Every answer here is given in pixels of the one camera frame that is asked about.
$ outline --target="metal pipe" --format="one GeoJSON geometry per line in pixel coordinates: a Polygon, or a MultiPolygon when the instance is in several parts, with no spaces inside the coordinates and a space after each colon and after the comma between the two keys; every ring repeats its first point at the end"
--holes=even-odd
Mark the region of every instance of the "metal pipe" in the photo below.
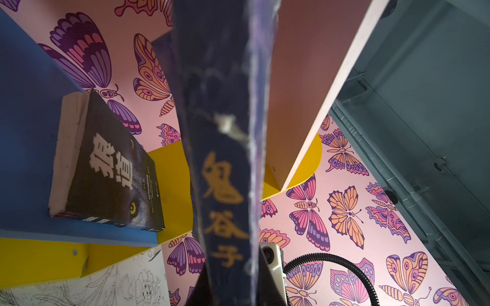
{"type": "Polygon", "coordinates": [[[349,116],[349,118],[346,117],[348,111],[343,105],[335,101],[332,111],[344,125],[346,130],[350,132],[354,141],[356,141],[365,151],[376,170],[398,194],[402,205],[412,216],[414,216],[429,241],[437,243],[455,265],[458,266],[458,269],[470,284],[475,288],[483,286],[486,289],[486,296],[488,296],[490,292],[489,278],[429,207],[427,202],[415,192],[413,187],[405,180],[401,173],[396,170],[388,158],[382,154],[376,144],[369,139],[352,116],[349,116]],[[475,281],[475,277],[479,281],[479,284],[481,284],[480,286],[475,281]]]}

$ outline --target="blue shelf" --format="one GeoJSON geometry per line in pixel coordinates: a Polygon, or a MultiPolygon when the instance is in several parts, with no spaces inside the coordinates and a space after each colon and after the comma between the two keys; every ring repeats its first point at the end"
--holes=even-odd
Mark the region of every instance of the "blue shelf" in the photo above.
{"type": "Polygon", "coordinates": [[[50,218],[62,96],[82,91],[0,9],[0,237],[154,246],[157,234],[50,218]]]}

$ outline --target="purple butterfly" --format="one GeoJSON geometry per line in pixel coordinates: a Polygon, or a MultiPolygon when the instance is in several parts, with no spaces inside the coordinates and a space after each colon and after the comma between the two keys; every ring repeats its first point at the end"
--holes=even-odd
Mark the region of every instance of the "purple butterfly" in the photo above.
{"type": "Polygon", "coordinates": [[[141,134],[140,122],[136,119],[133,113],[127,109],[124,105],[120,104],[116,100],[107,101],[109,108],[118,116],[119,120],[124,124],[129,132],[133,135],[141,134]]]}
{"type": "Polygon", "coordinates": [[[317,182],[313,174],[303,184],[293,187],[286,191],[286,195],[292,199],[299,200],[294,206],[301,208],[299,211],[292,212],[289,218],[296,225],[295,230],[298,235],[303,235],[308,224],[308,233],[306,238],[322,251],[330,250],[330,240],[328,238],[327,228],[322,219],[313,208],[318,208],[317,204],[312,202],[315,196],[317,182]]]}
{"type": "Polygon", "coordinates": [[[194,238],[186,236],[187,234],[170,241],[169,248],[172,248],[175,245],[177,247],[170,254],[167,263],[175,267],[175,272],[178,275],[184,275],[187,269],[187,260],[185,256],[187,252],[187,257],[189,258],[189,272],[201,273],[202,267],[206,262],[204,252],[194,238]]]}
{"type": "MultiPolygon", "coordinates": [[[[72,79],[84,89],[109,86],[112,76],[111,59],[104,38],[97,25],[83,13],[68,13],[58,20],[58,26],[50,32],[51,41],[67,54],[88,76],[64,55],[44,44],[38,44],[72,79]]],[[[96,90],[104,98],[113,98],[116,90],[96,90]]]]}
{"type": "Polygon", "coordinates": [[[19,9],[19,3],[21,0],[0,0],[0,3],[10,8],[14,12],[17,12],[19,9]]]}

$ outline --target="wall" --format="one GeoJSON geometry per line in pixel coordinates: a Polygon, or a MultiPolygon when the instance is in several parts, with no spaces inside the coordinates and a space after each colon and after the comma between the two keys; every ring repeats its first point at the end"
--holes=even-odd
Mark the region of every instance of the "wall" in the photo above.
{"type": "MultiPolygon", "coordinates": [[[[319,134],[333,134],[337,128],[336,124],[330,121],[328,129],[326,131],[320,129],[319,134]]],[[[419,256],[418,259],[424,258],[422,261],[427,264],[426,274],[425,276],[423,275],[423,266],[418,267],[416,273],[418,273],[418,279],[421,283],[411,294],[416,300],[427,297],[426,300],[420,300],[422,305],[433,304],[434,297],[438,300],[437,292],[440,293],[440,291],[438,291],[440,288],[454,288],[454,286],[446,280],[444,272],[418,239],[413,230],[408,226],[400,212],[391,211],[390,214],[393,216],[396,214],[399,217],[400,223],[398,229],[401,235],[392,234],[388,227],[381,227],[376,223],[374,217],[370,218],[368,207],[373,207],[372,209],[374,209],[379,206],[379,209],[382,209],[384,205],[388,204],[383,201],[383,199],[385,199],[383,196],[377,198],[366,190],[370,184],[374,185],[376,183],[373,176],[368,172],[364,172],[365,175],[363,175],[350,173],[345,169],[333,169],[326,172],[331,165],[329,160],[336,154],[334,152],[328,152],[328,150],[337,149],[335,149],[334,146],[327,146],[325,144],[322,146],[322,160],[318,170],[315,172],[314,181],[316,182],[316,187],[314,189],[307,188],[306,190],[311,196],[305,198],[305,202],[309,202],[311,199],[311,202],[314,203],[310,204],[311,207],[316,207],[311,210],[302,210],[299,208],[302,207],[302,205],[298,203],[302,201],[304,188],[297,187],[296,189],[291,189],[288,192],[272,197],[270,201],[273,203],[273,206],[271,206],[269,210],[270,214],[264,214],[261,218],[261,240],[278,243],[284,251],[284,262],[289,262],[303,254],[328,251],[329,253],[345,257],[354,263],[360,263],[359,267],[363,267],[364,269],[367,268],[368,274],[372,275],[374,287],[381,305],[384,306],[399,306],[401,302],[388,295],[380,286],[390,286],[405,293],[400,286],[404,284],[403,277],[401,277],[401,280],[397,284],[389,274],[387,258],[390,256],[399,256],[403,260],[403,258],[409,257],[415,253],[419,256]],[[333,200],[331,194],[338,191],[339,195],[342,197],[344,191],[349,188],[354,188],[356,190],[358,195],[357,202],[355,202],[355,200],[350,202],[352,203],[350,205],[350,210],[342,210],[338,207],[338,209],[334,211],[332,208],[333,200]],[[315,222],[319,229],[321,228],[319,226],[321,222],[325,225],[326,234],[323,233],[321,236],[324,238],[328,237],[329,247],[327,247],[327,244],[322,242],[321,239],[313,239],[314,241],[319,242],[318,247],[311,243],[308,240],[308,228],[306,227],[306,224],[306,232],[303,235],[296,233],[292,214],[297,215],[302,213],[319,216],[318,219],[315,219],[315,222]],[[349,231],[345,231],[344,234],[342,234],[342,230],[339,229],[337,231],[332,224],[335,223],[338,216],[342,216],[342,214],[348,215],[349,213],[355,214],[355,217],[348,217],[344,223],[340,222],[340,224],[343,225],[349,224],[349,231]]],[[[347,143],[343,147],[349,148],[350,145],[347,143]]],[[[354,158],[359,159],[356,153],[350,152],[350,154],[354,158]]],[[[270,205],[270,202],[266,201],[264,202],[264,205],[270,205]]],[[[184,304],[183,301],[187,299],[190,287],[194,286],[198,277],[198,273],[192,273],[189,270],[188,262],[190,260],[176,260],[179,258],[178,254],[183,254],[180,258],[186,258],[184,252],[189,249],[184,241],[186,238],[190,238],[190,234],[184,238],[177,238],[162,245],[162,252],[166,259],[165,270],[167,271],[169,291],[175,297],[177,296],[176,292],[179,296],[179,299],[175,299],[172,305],[184,304]]],[[[309,305],[302,299],[308,300],[312,305],[330,304],[331,306],[340,306],[342,304],[350,305],[350,303],[361,306],[369,305],[369,301],[363,290],[360,287],[352,286],[350,283],[345,283],[343,285],[342,296],[336,294],[332,289],[331,284],[335,286],[335,280],[337,277],[342,277],[343,273],[346,273],[346,269],[335,264],[323,263],[322,265],[323,269],[321,272],[317,273],[317,276],[310,275],[312,280],[310,280],[306,288],[302,286],[302,277],[297,278],[297,280],[300,280],[299,282],[287,281],[287,286],[289,287],[288,295],[291,298],[293,305],[309,305]]],[[[450,303],[445,300],[438,301],[441,305],[450,305],[450,303]]]]}
{"type": "Polygon", "coordinates": [[[490,149],[490,27],[435,0],[414,0],[397,17],[389,35],[385,21],[378,24],[373,35],[381,33],[382,44],[371,38],[367,50],[375,41],[376,52],[354,66],[368,71],[365,80],[379,95],[345,107],[416,189],[428,187],[421,195],[475,260],[488,263],[490,164],[482,154],[490,149]],[[474,198],[434,168],[436,156],[474,198]]]}

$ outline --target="gray wall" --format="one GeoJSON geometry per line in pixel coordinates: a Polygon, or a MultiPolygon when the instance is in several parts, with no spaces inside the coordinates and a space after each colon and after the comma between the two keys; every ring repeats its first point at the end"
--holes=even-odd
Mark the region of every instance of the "gray wall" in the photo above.
{"type": "Polygon", "coordinates": [[[399,2],[354,66],[369,93],[345,107],[456,238],[490,262],[490,27],[444,1],[399,2]],[[449,174],[433,166],[434,155],[449,174]]]}

